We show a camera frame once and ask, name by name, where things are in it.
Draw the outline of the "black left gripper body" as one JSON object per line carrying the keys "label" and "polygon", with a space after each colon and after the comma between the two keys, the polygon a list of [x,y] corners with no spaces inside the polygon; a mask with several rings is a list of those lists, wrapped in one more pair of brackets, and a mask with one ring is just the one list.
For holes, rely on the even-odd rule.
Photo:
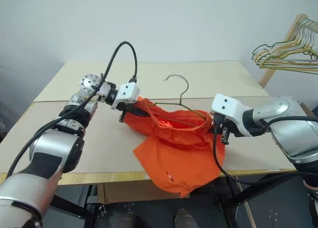
{"label": "black left gripper body", "polygon": [[122,112],[121,116],[119,117],[119,122],[120,123],[123,123],[124,122],[124,119],[125,119],[125,116],[126,114],[129,112],[129,113],[132,113],[134,115],[139,115],[138,114],[138,111],[136,110],[136,108],[133,106],[133,104],[126,104],[124,102],[120,102],[118,104],[118,110]]}

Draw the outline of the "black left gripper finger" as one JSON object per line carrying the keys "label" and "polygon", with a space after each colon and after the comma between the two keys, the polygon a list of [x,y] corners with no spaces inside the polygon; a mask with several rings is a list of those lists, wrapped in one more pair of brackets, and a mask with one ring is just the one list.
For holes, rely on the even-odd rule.
{"label": "black left gripper finger", "polygon": [[150,115],[146,111],[143,111],[140,108],[132,107],[130,108],[130,113],[140,117],[150,117]]}

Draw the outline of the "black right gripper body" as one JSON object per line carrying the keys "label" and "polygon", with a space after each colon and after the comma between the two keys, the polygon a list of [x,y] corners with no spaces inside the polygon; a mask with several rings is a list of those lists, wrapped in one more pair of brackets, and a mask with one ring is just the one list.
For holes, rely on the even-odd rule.
{"label": "black right gripper body", "polygon": [[211,133],[221,135],[221,143],[228,144],[230,134],[237,134],[237,127],[234,122],[225,118],[225,115],[213,113],[213,122],[210,129]]}

